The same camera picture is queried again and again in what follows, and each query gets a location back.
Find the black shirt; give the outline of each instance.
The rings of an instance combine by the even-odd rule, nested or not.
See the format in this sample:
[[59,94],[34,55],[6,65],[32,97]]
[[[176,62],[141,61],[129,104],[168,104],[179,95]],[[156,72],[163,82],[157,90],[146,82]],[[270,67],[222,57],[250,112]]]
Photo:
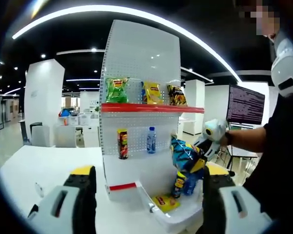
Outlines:
[[263,155],[244,187],[272,219],[293,207],[293,96],[279,96],[266,129]]

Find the shelf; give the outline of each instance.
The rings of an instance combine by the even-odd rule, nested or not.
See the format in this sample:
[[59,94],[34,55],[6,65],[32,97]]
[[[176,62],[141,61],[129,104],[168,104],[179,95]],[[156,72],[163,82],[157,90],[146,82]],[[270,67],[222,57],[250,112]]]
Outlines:
[[204,108],[187,106],[149,105],[134,103],[103,103],[102,112],[165,112],[204,113]]

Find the wrist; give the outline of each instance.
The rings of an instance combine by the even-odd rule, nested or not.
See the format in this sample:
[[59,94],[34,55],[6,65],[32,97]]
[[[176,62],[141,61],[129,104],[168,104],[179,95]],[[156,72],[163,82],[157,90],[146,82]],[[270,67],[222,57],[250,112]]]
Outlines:
[[233,136],[230,132],[225,132],[225,138],[227,140],[227,145],[232,145]]

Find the green snack bag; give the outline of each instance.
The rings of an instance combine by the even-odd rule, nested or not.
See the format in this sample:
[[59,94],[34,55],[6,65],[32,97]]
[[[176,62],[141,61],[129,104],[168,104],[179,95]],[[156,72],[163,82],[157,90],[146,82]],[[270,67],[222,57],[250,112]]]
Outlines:
[[110,77],[106,79],[106,103],[128,103],[125,91],[128,78]]

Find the water bottle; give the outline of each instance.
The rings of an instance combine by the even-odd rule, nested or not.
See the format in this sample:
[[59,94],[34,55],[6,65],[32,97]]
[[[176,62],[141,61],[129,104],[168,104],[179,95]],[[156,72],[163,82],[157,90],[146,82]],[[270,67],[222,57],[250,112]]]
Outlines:
[[149,132],[147,134],[147,141],[146,141],[146,150],[149,154],[155,153],[156,148],[156,134],[155,134],[155,128],[150,127]]
[[197,182],[194,174],[189,174],[188,179],[185,181],[184,194],[190,196],[193,194]]

